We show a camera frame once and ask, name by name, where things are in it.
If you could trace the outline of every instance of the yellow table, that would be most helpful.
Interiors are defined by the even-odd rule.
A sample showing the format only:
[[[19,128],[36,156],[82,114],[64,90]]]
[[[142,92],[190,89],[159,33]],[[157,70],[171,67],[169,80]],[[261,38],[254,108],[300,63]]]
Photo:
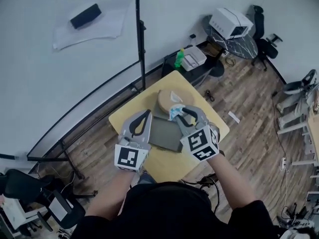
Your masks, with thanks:
[[[123,122],[133,114],[145,109],[153,110],[159,90],[172,87],[184,89],[192,93],[195,99],[194,105],[201,108],[207,118],[219,127],[220,140],[229,133],[229,127],[222,118],[178,71],[171,72],[160,79],[114,112],[109,117],[109,121],[116,132],[121,132]],[[175,153],[152,145],[150,154],[144,163],[144,168],[157,182],[178,181],[198,164],[199,161],[185,153],[184,150],[182,153]]]

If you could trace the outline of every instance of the white cable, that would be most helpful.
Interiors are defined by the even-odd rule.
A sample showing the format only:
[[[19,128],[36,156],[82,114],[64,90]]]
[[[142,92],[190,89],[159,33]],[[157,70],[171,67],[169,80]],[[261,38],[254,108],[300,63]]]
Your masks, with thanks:
[[[69,186],[70,184],[72,184],[72,182],[74,181],[74,178],[75,178],[75,173],[73,173],[73,179],[72,179],[72,181],[71,181],[70,183],[68,183],[68,184],[65,185],[65,187],[61,190],[61,193],[60,193],[60,194],[62,194],[63,190],[64,190],[67,186]]]
[[[288,177],[288,174],[289,174],[289,170],[287,170],[287,167],[286,167],[285,173],[286,173],[286,194],[285,194],[285,206],[286,206],[286,201],[287,201],[287,192],[288,192],[287,177]]]
[[[51,168],[54,170],[54,172],[56,172],[56,174],[57,174],[60,178],[68,178],[68,177],[71,175],[71,173],[72,173],[72,171],[70,171],[69,174],[64,177],[64,176],[61,176],[61,175],[53,168],[53,166],[51,166]]]

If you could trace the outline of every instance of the shoe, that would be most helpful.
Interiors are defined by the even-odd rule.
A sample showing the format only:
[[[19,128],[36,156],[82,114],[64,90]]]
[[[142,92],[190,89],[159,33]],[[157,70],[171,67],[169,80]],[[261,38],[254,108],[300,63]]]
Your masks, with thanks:
[[[280,130],[284,129],[284,125],[285,125],[285,124],[282,123],[281,118],[278,118],[277,121],[278,121],[278,127],[279,127],[279,129],[280,129]]]
[[[284,114],[284,108],[282,108],[279,103],[276,105],[276,108],[277,108],[277,110],[280,112],[281,115]]]

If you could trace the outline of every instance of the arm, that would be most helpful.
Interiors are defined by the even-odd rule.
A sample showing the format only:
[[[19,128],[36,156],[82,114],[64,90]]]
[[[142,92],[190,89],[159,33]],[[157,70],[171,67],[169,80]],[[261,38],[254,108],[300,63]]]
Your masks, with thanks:
[[[223,155],[216,155],[208,159],[207,162],[214,169],[226,199],[233,210],[257,200],[249,184]]]
[[[108,220],[115,218],[121,209],[134,175],[134,172],[119,170],[110,184],[93,199],[86,216],[99,216]]]

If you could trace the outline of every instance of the marble table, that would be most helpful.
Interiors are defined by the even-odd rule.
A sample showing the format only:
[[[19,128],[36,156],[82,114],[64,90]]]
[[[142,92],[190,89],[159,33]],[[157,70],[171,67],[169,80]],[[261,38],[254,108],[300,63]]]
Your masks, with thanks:
[[[211,17],[212,15],[208,15],[203,18],[202,27],[208,35],[208,41],[214,42],[223,48],[219,52],[219,55],[216,57],[216,59],[219,59],[224,49],[238,57],[245,59],[253,59],[257,56],[257,45],[249,34],[247,34],[245,37],[226,40],[209,24]]]

